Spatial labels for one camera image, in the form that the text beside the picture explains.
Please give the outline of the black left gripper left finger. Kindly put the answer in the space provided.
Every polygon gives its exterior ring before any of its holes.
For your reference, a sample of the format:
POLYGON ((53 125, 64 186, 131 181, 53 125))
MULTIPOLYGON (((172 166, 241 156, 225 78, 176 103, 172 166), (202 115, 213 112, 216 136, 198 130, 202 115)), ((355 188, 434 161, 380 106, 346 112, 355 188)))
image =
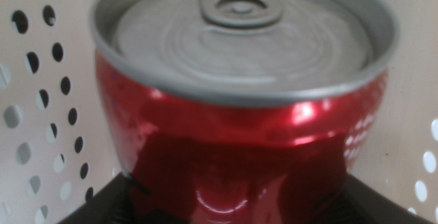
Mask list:
POLYGON ((127 196, 130 186, 130 181, 119 173, 59 224, 134 224, 135 217, 127 196))

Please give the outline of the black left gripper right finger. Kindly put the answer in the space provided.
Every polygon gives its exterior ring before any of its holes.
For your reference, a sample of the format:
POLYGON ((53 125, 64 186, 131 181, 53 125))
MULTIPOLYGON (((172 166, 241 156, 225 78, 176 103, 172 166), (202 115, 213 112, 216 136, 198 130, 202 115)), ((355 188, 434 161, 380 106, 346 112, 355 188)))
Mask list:
POLYGON ((345 198, 369 223, 378 224, 432 224, 388 200, 352 175, 343 186, 345 198))

